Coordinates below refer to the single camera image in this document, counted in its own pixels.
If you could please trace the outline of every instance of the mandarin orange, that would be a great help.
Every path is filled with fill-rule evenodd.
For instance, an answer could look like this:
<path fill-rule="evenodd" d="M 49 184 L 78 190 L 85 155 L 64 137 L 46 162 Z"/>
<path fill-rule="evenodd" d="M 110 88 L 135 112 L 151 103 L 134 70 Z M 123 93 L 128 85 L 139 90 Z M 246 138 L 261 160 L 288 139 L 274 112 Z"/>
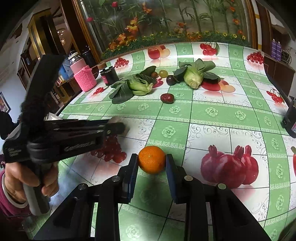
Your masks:
<path fill-rule="evenodd" d="M 139 153 L 139 167 L 146 173 L 157 174 L 165 167 L 165 153 L 158 146 L 146 146 Z"/>

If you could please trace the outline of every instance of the table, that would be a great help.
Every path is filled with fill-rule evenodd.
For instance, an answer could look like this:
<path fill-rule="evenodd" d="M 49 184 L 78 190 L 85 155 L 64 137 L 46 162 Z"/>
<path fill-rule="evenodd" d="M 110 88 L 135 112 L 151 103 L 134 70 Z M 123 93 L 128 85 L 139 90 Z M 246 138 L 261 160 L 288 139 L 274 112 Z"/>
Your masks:
<path fill-rule="evenodd" d="M 114 105 L 108 98 L 112 88 L 94 95 L 99 83 L 87 93 L 82 92 L 62 111 L 63 119 L 109 119 L 120 116 L 129 128 L 126 136 L 118 136 L 127 159 L 121 164 L 105 162 L 85 153 L 59 162 L 59 192 L 52 197 L 51 211 L 25 223 L 29 237 L 35 235 L 49 215 L 79 184 L 96 185 L 116 175 L 127 165 L 132 153 L 146 145 L 157 145 L 171 153 L 177 165 L 184 167 L 203 183 L 202 157 L 209 145 L 218 151 L 233 153 L 237 145 L 250 145 L 257 160 L 259 175 L 251 185 L 233 189 L 272 240 L 296 218 L 296 176 L 293 169 L 291 138 L 280 125 L 288 109 L 285 103 L 275 103 L 268 91 L 269 82 L 263 65 L 246 61 L 255 50 L 231 44 L 219 44 L 218 56 L 204 56 L 200 43 L 166 45 L 168 58 L 152 60 L 147 50 L 123 56 L 129 65 L 116 69 L 119 78 L 139 73 L 156 65 L 172 73 L 178 61 L 193 62 L 198 58 L 213 60 L 211 71 L 235 88 L 232 93 L 209 91 L 202 87 L 191 89 L 184 82 L 174 86 L 164 84 L 145 96 L 134 96 L 129 101 Z M 114 65 L 117 59 L 107 63 Z M 164 104 L 160 95 L 172 93 L 173 104 Z M 172 202 L 165 172 L 149 175 L 138 171 L 134 198 L 130 205 L 119 204 L 121 240 L 183 240 L 185 205 Z M 209 240 L 213 239 L 212 221 L 208 205 Z M 94 234 L 95 218 L 91 234 Z"/>

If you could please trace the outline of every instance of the pink sleeve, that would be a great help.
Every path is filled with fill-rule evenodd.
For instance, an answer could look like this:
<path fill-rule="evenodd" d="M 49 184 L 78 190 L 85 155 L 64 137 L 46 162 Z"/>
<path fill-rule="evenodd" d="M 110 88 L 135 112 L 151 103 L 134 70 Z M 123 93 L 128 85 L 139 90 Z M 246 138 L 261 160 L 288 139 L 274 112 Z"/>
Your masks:
<path fill-rule="evenodd" d="M 29 205 L 27 205 L 24 208 L 18 208 L 8 201 L 2 188 L 2 176 L 4 172 L 4 170 L 0 172 L 0 210 L 10 222 L 13 222 L 14 224 L 18 225 L 23 220 L 22 216 L 28 216 L 30 214 Z"/>

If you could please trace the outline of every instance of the orange flower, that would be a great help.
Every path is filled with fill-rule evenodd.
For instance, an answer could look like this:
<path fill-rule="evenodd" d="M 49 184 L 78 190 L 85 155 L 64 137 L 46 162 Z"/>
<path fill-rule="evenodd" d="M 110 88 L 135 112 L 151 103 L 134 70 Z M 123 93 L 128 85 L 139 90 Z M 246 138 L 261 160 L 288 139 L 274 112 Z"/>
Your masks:
<path fill-rule="evenodd" d="M 135 26 L 126 26 L 126 28 L 132 34 L 136 34 L 138 32 L 138 30 L 139 30 L 137 25 L 135 25 Z"/>
<path fill-rule="evenodd" d="M 179 27 L 184 28 L 185 27 L 185 23 L 178 23 Z"/>
<path fill-rule="evenodd" d="M 134 17 L 132 20 L 131 20 L 131 25 L 138 25 L 138 17 Z"/>
<path fill-rule="evenodd" d="M 116 43 L 113 41 L 112 43 L 109 43 L 109 49 L 114 50 L 116 48 Z"/>
<path fill-rule="evenodd" d="M 118 38 L 117 38 L 117 41 L 119 41 L 119 44 L 123 44 L 123 43 L 125 43 L 125 40 L 124 40 L 125 38 L 126 38 L 125 33 L 119 34 Z"/>
<path fill-rule="evenodd" d="M 143 2 L 142 3 L 142 5 L 143 5 L 143 11 L 145 12 L 145 13 L 150 13 L 151 11 L 152 11 L 152 9 L 150 9 L 150 8 L 146 8 L 146 2 Z"/>
<path fill-rule="evenodd" d="M 240 21 L 239 21 L 238 19 L 236 19 L 236 18 L 234 18 L 232 21 L 233 21 L 236 25 L 239 25 L 239 24 L 240 24 Z"/>

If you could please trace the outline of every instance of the human hand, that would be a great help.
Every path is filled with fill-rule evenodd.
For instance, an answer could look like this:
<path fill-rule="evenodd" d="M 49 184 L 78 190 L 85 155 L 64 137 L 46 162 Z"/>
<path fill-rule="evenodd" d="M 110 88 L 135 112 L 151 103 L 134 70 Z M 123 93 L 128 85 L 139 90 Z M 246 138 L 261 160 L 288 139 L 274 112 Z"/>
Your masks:
<path fill-rule="evenodd" d="M 44 175 L 44 186 L 41 192 L 44 196 L 53 196 L 59 190 L 57 182 L 58 167 L 54 162 L 51 169 Z M 40 184 L 38 177 L 26 166 L 19 162 L 5 164 L 5 186 L 8 194 L 18 203 L 24 203 L 27 198 L 22 184 L 37 187 Z"/>

